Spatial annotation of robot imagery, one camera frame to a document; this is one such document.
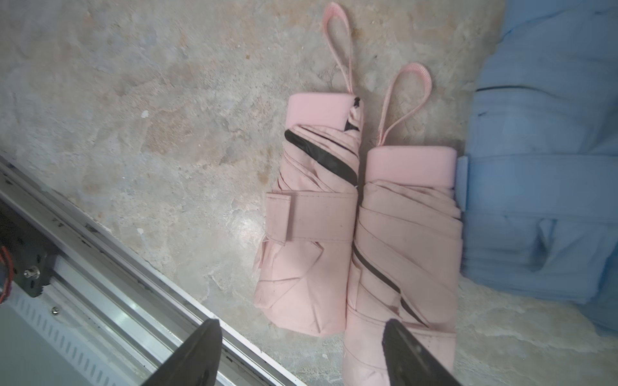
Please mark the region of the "pink umbrella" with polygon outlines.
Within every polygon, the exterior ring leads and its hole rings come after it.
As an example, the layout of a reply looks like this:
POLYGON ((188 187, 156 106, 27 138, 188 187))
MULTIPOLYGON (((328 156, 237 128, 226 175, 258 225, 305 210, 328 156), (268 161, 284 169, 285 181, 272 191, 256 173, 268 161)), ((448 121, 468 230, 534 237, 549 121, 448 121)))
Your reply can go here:
POLYGON ((387 385, 381 341, 402 323, 447 370, 455 361, 463 224, 455 202, 457 152, 389 146, 381 121, 367 155, 347 290, 342 378, 387 385))
POLYGON ((357 215, 364 106, 352 57, 336 57, 343 93, 288 101, 278 177, 265 197, 266 231, 254 266, 254 305, 274 325, 306 335, 340 334, 357 215))

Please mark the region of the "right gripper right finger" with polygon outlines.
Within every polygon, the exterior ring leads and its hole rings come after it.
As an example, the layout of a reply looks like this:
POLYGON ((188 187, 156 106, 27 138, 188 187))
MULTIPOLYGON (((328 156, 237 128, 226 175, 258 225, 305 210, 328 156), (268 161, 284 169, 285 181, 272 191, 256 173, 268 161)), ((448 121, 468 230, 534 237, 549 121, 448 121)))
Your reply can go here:
POLYGON ((398 320, 386 323, 381 344, 391 386, 461 386, 398 320))

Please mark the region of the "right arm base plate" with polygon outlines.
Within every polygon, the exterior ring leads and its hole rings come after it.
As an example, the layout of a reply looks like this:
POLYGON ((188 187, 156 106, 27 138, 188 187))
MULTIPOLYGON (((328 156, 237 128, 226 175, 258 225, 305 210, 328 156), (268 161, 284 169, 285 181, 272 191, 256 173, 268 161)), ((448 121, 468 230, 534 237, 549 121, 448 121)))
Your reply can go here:
POLYGON ((48 285, 60 250, 17 212, 1 209, 1 302, 21 288, 36 298, 48 285))

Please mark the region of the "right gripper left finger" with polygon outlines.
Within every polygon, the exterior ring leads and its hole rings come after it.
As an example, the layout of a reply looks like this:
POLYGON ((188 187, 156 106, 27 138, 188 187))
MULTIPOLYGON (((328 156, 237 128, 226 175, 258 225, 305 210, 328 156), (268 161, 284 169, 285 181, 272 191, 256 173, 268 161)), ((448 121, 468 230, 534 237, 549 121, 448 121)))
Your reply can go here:
POLYGON ((222 351, 218 319, 204 321, 143 386, 214 386, 222 351))

